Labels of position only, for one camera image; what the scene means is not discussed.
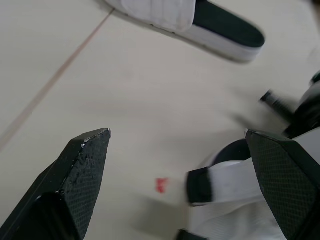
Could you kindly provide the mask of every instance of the white fabric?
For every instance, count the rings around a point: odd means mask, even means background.
[[[285,240],[267,202],[215,203],[190,209],[188,231],[210,240]]]
[[[156,27],[184,32],[191,28],[196,0],[121,0],[127,13]]]
[[[222,162],[208,171],[214,203],[264,199],[251,158]]]

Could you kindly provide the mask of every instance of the tile grout line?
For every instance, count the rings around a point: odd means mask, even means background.
[[[35,95],[32,101],[26,106],[26,108],[18,115],[17,118],[5,129],[4,133],[0,135],[0,152],[4,149],[7,143],[13,138],[16,132],[22,127],[26,120],[30,117],[32,112],[41,103],[41,101],[47,96],[52,87],[58,82],[61,76],[66,72],[70,65],[74,62],[77,56],[88,45],[95,34],[108,20],[108,18],[115,11],[113,8],[109,14],[102,20],[102,22],[93,30],[93,32],[86,38],[86,40],[76,49],[76,51],[65,61],[65,63],[58,69],[53,77],[47,82],[44,87]]]

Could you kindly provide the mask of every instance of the red mark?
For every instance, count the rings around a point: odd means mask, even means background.
[[[166,191],[166,186],[168,184],[168,178],[165,177],[165,178],[156,178],[155,179],[155,190],[158,192],[158,193],[165,193]]]

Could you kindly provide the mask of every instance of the slide sandal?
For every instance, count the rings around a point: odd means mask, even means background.
[[[207,0],[105,0],[119,12],[239,62],[255,59],[265,37]]]

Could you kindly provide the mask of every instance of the floor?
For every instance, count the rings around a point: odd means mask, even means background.
[[[86,239],[173,239],[186,226],[184,177],[246,127],[285,126],[258,103],[296,103],[319,70],[306,0],[215,0],[255,22],[249,64],[132,21],[100,0],[0,2],[0,223],[84,132],[111,128]],[[156,178],[168,178],[165,193]]]

